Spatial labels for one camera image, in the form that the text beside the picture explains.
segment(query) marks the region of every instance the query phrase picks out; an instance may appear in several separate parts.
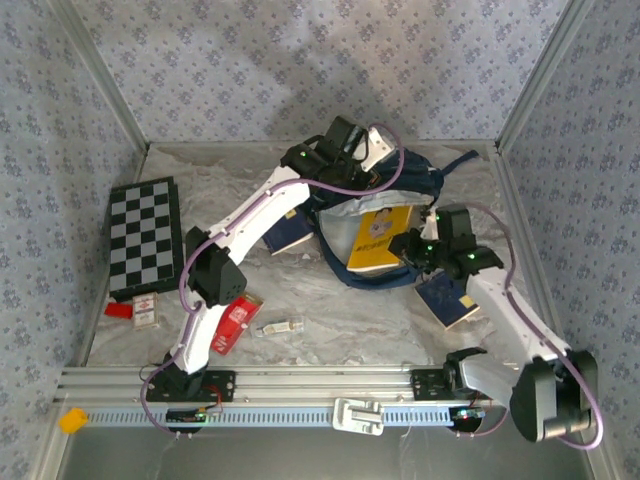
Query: red box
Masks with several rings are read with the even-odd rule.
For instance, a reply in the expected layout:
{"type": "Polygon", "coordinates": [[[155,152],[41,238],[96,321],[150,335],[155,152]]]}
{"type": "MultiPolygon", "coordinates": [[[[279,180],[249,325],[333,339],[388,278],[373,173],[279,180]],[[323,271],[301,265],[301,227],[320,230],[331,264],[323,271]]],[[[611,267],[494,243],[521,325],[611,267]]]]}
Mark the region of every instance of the red box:
{"type": "Polygon", "coordinates": [[[262,299],[250,293],[243,293],[227,307],[220,319],[216,334],[211,342],[211,350],[220,355],[226,355],[231,351],[244,332],[249,327],[249,322],[256,316],[262,307],[262,299]]]}

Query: floral wallpaper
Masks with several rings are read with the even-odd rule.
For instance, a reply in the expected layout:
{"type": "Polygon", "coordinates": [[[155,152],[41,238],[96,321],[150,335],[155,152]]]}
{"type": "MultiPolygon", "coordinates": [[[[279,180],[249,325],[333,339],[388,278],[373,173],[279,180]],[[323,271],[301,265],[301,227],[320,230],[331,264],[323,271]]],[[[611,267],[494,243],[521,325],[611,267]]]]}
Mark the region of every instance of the floral wallpaper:
{"type": "Polygon", "coordinates": [[[0,478],[24,478],[138,162],[44,0],[0,5],[0,478]]]}
{"type": "Polygon", "coordinates": [[[640,4],[596,0],[507,156],[568,340],[640,478],[640,4]]]}
{"type": "Polygon", "coordinates": [[[567,0],[73,0],[151,142],[496,138],[567,0]]]}

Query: chessboard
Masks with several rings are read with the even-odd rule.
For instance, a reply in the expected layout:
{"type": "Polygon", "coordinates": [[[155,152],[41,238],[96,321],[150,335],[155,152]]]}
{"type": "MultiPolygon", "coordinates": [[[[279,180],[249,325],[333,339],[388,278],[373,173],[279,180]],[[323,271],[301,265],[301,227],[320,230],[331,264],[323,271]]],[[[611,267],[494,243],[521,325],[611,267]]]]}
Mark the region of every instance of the chessboard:
{"type": "Polygon", "coordinates": [[[176,290],[184,266],[178,187],[172,177],[110,195],[109,292],[116,301],[176,290]]]}

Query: navy blue backpack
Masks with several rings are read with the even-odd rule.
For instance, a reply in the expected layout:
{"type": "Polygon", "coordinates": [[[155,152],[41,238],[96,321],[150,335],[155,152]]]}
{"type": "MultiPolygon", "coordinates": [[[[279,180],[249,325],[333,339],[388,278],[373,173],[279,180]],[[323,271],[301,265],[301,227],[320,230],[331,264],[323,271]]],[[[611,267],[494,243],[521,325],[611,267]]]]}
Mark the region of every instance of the navy blue backpack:
{"type": "MultiPolygon", "coordinates": [[[[418,155],[417,153],[405,148],[404,168],[389,190],[401,190],[429,195],[433,198],[431,203],[431,205],[433,205],[440,196],[440,190],[444,185],[444,177],[462,163],[478,156],[478,152],[471,150],[440,170],[434,168],[433,165],[431,165],[431,162],[422,155],[418,155]]],[[[380,165],[379,168],[376,168],[376,171],[381,177],[381,184],[388,181],[393,176],[394,172],[398,168],[399,158],[400,154],[396,152],[392,157],[380,165]]],[[[347,195],[340,195],[326,190],[321,190],[302,206],[302,210],[313,224],[315,234],[318,236],[318,240],[320,241],[322,253],[329,264],[329,267],[331,267],[331,270],[333,270],[336,276],[346,285],[363,290],[384,290],[387,288],[413,284],[421,273],[421,271],[416,268],[403,266],[375,277],[369,277],[355,272],[350,272],[333,253],[320,229],[318,213],[322,210],[326,210],[352,200],[353,198],[354,197],[347,195]]]]}

